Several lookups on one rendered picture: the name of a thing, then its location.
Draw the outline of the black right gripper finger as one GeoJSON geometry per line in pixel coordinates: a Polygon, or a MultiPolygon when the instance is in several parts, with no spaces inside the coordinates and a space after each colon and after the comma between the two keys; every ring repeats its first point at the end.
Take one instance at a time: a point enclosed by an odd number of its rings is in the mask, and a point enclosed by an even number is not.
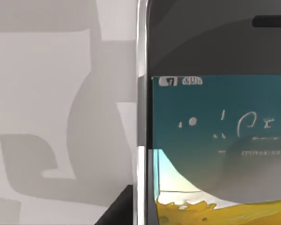
{"type": "Polygon", "coordinates": [[[133,185],[127,185],[94,225],[133,225],[133,185]]]}

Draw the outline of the black smartphone with blue screen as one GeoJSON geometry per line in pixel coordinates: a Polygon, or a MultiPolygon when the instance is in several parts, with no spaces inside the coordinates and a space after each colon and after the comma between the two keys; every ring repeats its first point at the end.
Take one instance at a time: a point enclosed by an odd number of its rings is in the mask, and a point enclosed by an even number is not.
{"type": "Polygon", "coordinates": [[[281,0],[137,0],[134,225],[281,225],[281,0]]]}

